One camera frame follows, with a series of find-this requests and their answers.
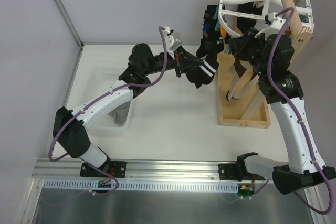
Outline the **grey sock white stripes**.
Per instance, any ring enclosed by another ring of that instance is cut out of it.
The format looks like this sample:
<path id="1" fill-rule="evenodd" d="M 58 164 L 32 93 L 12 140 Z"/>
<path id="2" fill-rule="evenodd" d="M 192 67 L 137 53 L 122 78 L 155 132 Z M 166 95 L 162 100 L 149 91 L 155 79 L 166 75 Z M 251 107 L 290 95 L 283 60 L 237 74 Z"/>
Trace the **grey sock white stripes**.
<path id="1" fill-rule="evenodd" d="M 129 107 L 130 107 L 129 102 L 124 103 L 115 108 L 114 110 L 112 110 L 111 112 L 109 112 L 108 115 L 113 118 L 115 124 L 117 124 L 118 126 L 123 126 L 126 123 L 128 117 Z"/>

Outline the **black sock plain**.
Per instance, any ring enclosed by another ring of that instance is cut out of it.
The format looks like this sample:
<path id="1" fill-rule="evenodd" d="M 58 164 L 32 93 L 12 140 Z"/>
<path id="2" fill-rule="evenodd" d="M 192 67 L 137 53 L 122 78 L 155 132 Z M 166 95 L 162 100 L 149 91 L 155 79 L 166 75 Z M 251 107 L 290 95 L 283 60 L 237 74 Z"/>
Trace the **black sock plain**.
<path id="1" fill-rule="evenodd" d="M 221 31 L 216 27 L 219 23 L 217 8 L 217 5 L 208 5 L 204 12 L 201 43 L 196 52 L 198 58 L 205 58 L 210 53 L 216 52 L 218 54 L 224 50 Z"/>

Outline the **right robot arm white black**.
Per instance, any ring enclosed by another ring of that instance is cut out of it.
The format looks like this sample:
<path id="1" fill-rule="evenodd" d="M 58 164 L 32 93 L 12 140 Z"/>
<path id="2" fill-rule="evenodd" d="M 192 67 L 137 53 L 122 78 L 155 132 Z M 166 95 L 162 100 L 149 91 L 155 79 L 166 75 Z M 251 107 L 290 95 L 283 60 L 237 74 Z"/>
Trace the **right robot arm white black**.
<path id="1" fill-rule="evenodd" d="M 259 76 L 259 89 L 278 120 L 288 161 L 278 162 L 257 153 L 244 154 L 236 165 L 236 175 L 248 179 L 253 174 L 271 179 L 284 195 L 335 178 L 335 168 L 327 166 L 314 143 L 305 114 L 299 79 L 289 71 L 295 52 L 291 39 L 276 34 L 256 37 L 252 28 L 228 40 L 235 59 L 251 64 Z"/>

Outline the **wooden hanger stand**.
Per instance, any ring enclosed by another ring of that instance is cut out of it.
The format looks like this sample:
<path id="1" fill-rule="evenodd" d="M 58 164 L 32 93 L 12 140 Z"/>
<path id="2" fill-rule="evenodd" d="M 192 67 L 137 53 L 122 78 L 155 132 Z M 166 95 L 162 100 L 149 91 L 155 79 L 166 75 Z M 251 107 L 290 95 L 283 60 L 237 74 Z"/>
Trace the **wooden hanger stand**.
<path id="1" fill-rule="evenodd" d="M 254 27 L 260 30 L 265 28 L 266 24 L 264 24 L 264 20 L 257 21 Z M 232 28 L 242 36 L 243 34 L 237 29 L 236 23 L 237 19 L 234 19 Z M 304 27 L 299 27 L 300 25 L 300 21 L 290 21 L 290 27 L 285 32 L 285 34 L 290 37 L 295 50 L 292 61 L 298 58 L 313 37 L 313 32 L 306 31 Z M 231 37 L 221 27 L 220 23 L 217 25 L 217 29 L 220 30 L 222 38 L 236 38 Z M 268 106 L 265 97 L 259 90 L 258 83 L 241 99 L 230 101 L 226 99 L 227 91 L 233 79 L 233 75 L 229 73 L 227 69 L 233 65 L 234 61 L 235 59 L 230 53 L 229 45 L 225 44 L 224 51 L 218 56 L 218 62 L 220 64 L 218 69 L 219 123 L 224 126 L 267 128 L 270 125 Z M 250 66 L 239 82 L 237 89 L 240 89 L 246 84 L 252 72 L 252 67 Z"/>

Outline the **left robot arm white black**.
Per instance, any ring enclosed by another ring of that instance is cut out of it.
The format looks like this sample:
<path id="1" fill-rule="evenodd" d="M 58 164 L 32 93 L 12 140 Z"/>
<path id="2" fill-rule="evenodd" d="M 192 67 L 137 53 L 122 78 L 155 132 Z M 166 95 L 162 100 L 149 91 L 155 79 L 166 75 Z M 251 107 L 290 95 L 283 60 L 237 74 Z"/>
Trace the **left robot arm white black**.
<path id="1" fill-rule="evenodd" d="M 181 45 L 164 46 L 164 51 L 154 55 L 147 44 L 132 48 L 128 66 L 118 80 L 101 95 L 85 104 L 68 110 L 57 110 L 52 135 L 71 158 L 86 162 L 98 176 L 111 176 L 111 159 L 89 139 L 91 127 L 103 116 L 121 108 L 139 96 L 146 88 L 159 82 L 150 81 L 149 75 L 164 74 L 174 69 L 177 76 L 200 67 L 204 60 L 187 52 Z"/>

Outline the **white plastic laundry basket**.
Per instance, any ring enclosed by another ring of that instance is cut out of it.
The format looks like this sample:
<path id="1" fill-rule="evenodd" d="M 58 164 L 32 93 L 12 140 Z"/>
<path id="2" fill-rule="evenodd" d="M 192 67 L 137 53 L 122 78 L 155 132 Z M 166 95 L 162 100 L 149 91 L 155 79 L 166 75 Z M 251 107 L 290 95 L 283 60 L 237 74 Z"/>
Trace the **white plastic laundry basket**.
<path id="1" fill-rule="evenodd" d="M 84 86 L 81 101 L 87 101 L 106 92 L 117 80 L 124 69 L 121 66 L 98 65 L 93 67 Z M 89 135 L 97 137 L 111 137 L 123 131 L 129 124 L 133 102 L 127 102 L 102 117 L 89 131 Z"/>

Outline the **aluminium mounting rail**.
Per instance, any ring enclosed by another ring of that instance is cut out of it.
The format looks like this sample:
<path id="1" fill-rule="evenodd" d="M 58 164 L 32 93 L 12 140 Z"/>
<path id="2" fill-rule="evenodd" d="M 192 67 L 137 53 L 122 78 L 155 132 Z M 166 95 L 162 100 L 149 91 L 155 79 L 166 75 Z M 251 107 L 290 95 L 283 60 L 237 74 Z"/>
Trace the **aluminium mounting rail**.
<path id="1" fill-rule="evenodd" d="M 114 175 L 119 180 L 165 182 L 229 182 L 226 175 L 236 170 L 235 162 L 225 161 L 156 161 L 116 159 L 112 162 Z M 105 175 L 94 171 L 79 159 L 64 158 L 52 163 L 39 158 L 33 178 L 103 179 Z"/>

